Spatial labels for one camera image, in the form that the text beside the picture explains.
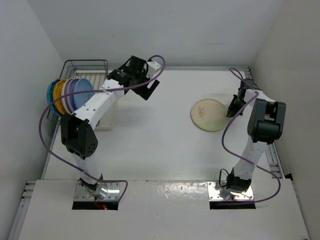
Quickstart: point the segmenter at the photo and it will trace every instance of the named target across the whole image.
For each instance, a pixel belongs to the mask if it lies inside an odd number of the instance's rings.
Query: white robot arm
[[[161,70],[162,66],[152,61],[145,61],[132,56],[118,69],[113,70],[104,81],[101,90],[131,87],[149,81]],[[148,100],[159,81],[152,82],[150,87],[146,85],[133,89],[133,91]],[[98,140],[94,129],[100,118],[112,106],[112,104],[125,95],[128,91],[117,90],[112,92],[96,93],[82,107],[72,114],[64,114],[61,117],[61,142],[72,153],[79,168],[96,179],[103,179],[98,167],[98,161],[94,152],[98,147]],[[96,180],[82,173],[80,181],[87,190],[99,198],[99,190]]]
[[[247,127],[248,141],[242,154],[243,158],[252,163],[240,159],[227,176],[226,188],[236,193],[248,190],[262,154],[270,144],[281,137],[283,131],[286,104],[274,101],[261,90],[249,89],[244,84],[241,84],[238,95],[234,95],[228,108],[228,117],[233,117],[256,92],[259,95],[250,104],[252,113]]]

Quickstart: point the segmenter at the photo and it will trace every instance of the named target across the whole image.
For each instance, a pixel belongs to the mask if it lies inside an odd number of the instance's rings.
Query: dish rack
[[[98,90],[108,76],[108,61],[105,59],[73,59],[64,62],[59,79],[88,79],[95,90]],[[96,126],[97,131],[107,131],[114,125],[117,103],[113,104],[102,116]],[[50,109],[47,119],[60,125],[60,117]]]

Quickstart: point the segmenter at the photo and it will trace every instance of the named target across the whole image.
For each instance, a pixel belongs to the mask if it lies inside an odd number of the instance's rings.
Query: yellow plate
[[[54,86],[53,94],[52,94],[53,100],[56,100],[57,98],[61,97],[61,91],[62,91],[62,88],[63,88],[65,82],[66,82],[66,80],[62,79]],[[67,113],[61,99],[59,101],[56,101],[54,105],[55,105],[56,109],[58,109],[58,111],[62,115]]]

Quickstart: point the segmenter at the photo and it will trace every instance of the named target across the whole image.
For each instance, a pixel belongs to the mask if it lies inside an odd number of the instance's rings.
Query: purple plate
[[[79,81],[79,78],[74,78],[73,80],[70,81],[69,86],[67,86],[66,92],[68,94],[72,94],[75,90],[75,86],[77,84],[77,82]],[[69,105],[69,108],[72,112],[74,112],[75,110],[77,110],[76,105],[75,105],[75,101],[74,101],[74,96],[67,96],[66,97],[66,101]]]

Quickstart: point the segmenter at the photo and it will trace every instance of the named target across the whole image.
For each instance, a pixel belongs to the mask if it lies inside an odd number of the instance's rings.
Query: beige plate
[[[67,81],[65,81],[65,83],[63,84],[62,90],[61,90],[61,95],[66,95],[67,94],[67,86],[68,84],[70,84],[71,80],[73,78],[69,78]],[[68,113],[68,114],[72,114],[72,111],[67,103],[67,98],[64,97],[61,99],[62,101],[62,105],[64,107],[64,110]]]
[[[195,125],[205,131],[214,132],[223,129],[229,122],[227,107],[214,99],[202,99],[191,108],[191,119]]]

